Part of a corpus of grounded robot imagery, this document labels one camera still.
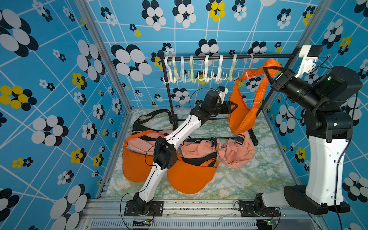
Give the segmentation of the black sling bag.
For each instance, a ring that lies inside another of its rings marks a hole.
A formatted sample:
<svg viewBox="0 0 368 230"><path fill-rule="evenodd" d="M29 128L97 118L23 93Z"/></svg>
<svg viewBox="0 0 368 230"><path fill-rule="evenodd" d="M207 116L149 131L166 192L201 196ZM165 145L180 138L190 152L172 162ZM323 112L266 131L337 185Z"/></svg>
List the black sling bag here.
<svg viewBox="0 0 368 230"><path fill-rule="evenodd" d="M221 142L216 138L207 140L186 139L180 146L178 160L172 168L179 170L190 166L217 168Z"/></svg>
<svg viewBox="0 0 368 230"><path fill-rule="evenodd" d="M174 125L171 112L168 109L158 109L139 116L133 123L130 135L139 134L143 131L155 131L167 136L173 130Z"/></svg>

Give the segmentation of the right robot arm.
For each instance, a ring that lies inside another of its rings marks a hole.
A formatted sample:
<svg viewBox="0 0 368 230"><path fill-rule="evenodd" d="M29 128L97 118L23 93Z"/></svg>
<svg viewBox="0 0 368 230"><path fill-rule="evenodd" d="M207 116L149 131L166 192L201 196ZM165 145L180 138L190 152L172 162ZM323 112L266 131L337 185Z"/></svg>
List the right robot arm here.
<svg viewBox="0 0 368 230"><path fill-rule="evenodd" d="M259 193L254 210L263 216L272 208L292 207L313 215L348 213L350 205L343 200L342 174L344 153L353 135L353 119L341 105L362 88L358 74L347 67L336 66L308 84L287 68L271 77L272 67L264 72L272 89L285 94L304 108L302 116L310 144L310 172L306 185L286 186L283 190Z"/></svg>

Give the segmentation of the orange sling bag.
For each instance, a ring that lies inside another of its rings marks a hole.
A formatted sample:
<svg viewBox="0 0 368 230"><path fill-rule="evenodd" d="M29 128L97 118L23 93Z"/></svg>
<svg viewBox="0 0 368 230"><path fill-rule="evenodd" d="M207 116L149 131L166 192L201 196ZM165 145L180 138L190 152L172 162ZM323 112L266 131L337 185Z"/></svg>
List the orange sling bag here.
<svg viewBox="0 0 368 230"><path fill-rule="evenodd" d="M127 180L136 183L143 183L148 178L152 164L153 156L146 154L135 153L127 149L127 141L131 139L126 138L122 153L122 167L123 173Z"/></svg>
<svg viewBox="0 0 368 230"><path fill-rule="evenodd" d="M190 166L169 169L167 178L174 189L185 194L200 192L214 177L217 168Z"/></svg>
<svg viewBox="0 0 368 230"><path fill-rule="evenodd" d="M265 76L263 68L265 67L281 67L280 62L270 58L264 62L262 67L258 69L248 69L244 72L242 77L235 81L233 92L230 95L230 102L236 104L238 107L228 115L229 128L233 134L242 134L247 130L253 128L259 105L264 98L269 81ZM239 81L246 81L250 78L263 75L263 79L255 93L253 106L249 108L244 102L240 89Z"/></svg>

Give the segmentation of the aluminium frame rail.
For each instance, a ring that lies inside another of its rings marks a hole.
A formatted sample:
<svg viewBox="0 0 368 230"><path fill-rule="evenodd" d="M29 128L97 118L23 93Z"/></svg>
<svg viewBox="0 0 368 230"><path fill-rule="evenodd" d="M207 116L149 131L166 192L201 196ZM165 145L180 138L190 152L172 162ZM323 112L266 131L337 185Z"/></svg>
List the aluminium frame rail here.
<svg viewBox="0 0 368 230"><path fill-rule="evenodd" d="M234 200L165 200L157 217L129 217L125 200L88 203L79 230L326 230L322 216L276 208L259 216Z"/></svg>

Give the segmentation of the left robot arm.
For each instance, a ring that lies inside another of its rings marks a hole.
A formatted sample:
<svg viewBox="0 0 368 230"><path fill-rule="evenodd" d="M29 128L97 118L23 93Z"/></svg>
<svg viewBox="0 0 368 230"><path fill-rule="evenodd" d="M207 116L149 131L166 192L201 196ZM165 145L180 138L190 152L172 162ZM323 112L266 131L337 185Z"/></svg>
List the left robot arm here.
<svg viewBox="0 0 368 230"><path fill-rule="evenodd" d="M208 91L203 102L194 107L188 118L166 137L157 138L154 145L153 165L142 189L133 196L133 203L140 214L148 213L155 191L164 173L172 168L178 157L176 151L180 144L196 129L200 128L211 116L231 114L237 105L225 101L226 87L220 86L215 91Z"/></svg>

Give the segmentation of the white hook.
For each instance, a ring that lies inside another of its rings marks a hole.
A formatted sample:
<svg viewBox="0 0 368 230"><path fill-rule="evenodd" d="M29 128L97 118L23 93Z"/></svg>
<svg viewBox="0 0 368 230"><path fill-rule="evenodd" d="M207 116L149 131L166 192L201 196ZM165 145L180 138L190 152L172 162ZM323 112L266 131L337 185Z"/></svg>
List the white hook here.
<svg viewBox="0 0 368 230"><path fill-rule="evenodd" d="M164 58L165 67L167 69L167 80L164 80L164 83L166 83L166 84L176 83L176 78L173 76L172 70L171 70L171 68L168 64L168 58L169 58L169 56Z"/></svg>
<svg viewBox="0 0 368 230"><path fill-rule="evenodd" d="M223 64L223 55L219 56L219 60L218 60L218 71L217 71L217 75L215 76L215 82L216 83L221 83L222 81L225 81L227 79L227 75L224 75L224 73L222 72L222 64Z"/></svg>
<svg viewBox="0 0 368 230"><path fill-rule="evenodd" d="M205 56L205 60L204 60L205 69L202 71L202 77L200 77L200 75L198 75L198 80L204 81L205 83L208 83L210 81L209 72L208 72L208 70L209 70L209 58L210 58L210 55Z"/></svg>

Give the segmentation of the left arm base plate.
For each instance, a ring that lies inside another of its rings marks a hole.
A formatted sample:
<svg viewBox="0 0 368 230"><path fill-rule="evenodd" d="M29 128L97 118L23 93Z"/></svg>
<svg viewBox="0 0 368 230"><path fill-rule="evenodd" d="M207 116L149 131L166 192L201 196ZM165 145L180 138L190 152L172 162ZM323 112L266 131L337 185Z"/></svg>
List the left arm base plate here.
<svg viewBox="0 0 368 230"><path fill-rule="evenodd" d="M164 202L163 201L151 201L145 204L136 204L133 200L126 203L124 209L124 216L126 217L161 217L163 215Z"/></svg>

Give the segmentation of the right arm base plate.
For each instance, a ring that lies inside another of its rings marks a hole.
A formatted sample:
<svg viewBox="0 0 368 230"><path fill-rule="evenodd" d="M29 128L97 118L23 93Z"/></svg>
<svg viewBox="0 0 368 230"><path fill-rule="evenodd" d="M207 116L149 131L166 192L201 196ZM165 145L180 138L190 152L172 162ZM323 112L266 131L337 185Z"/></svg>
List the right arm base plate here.
<svg viewBox="0 0 368 230"><path fill-rule="evenodd" d="M254 201L237 201L236 209L240 211L242 217L280 217L278 208L267 208Z"/></svg>

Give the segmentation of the light blue hook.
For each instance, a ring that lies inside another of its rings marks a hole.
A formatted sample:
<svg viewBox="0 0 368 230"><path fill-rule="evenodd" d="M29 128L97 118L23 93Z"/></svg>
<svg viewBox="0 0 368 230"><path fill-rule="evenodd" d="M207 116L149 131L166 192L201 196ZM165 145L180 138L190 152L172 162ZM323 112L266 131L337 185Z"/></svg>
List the light blue hook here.
<svg viewBox="0 0 368 230"><path fill-rule="evenodd" d="M178 75L178 82L182 82L182 83L187 83L187 78L186 78L186 74L185 74L185 59L184 56L180 57L180 65L181 65L181 71L180 74Z"/></svg>

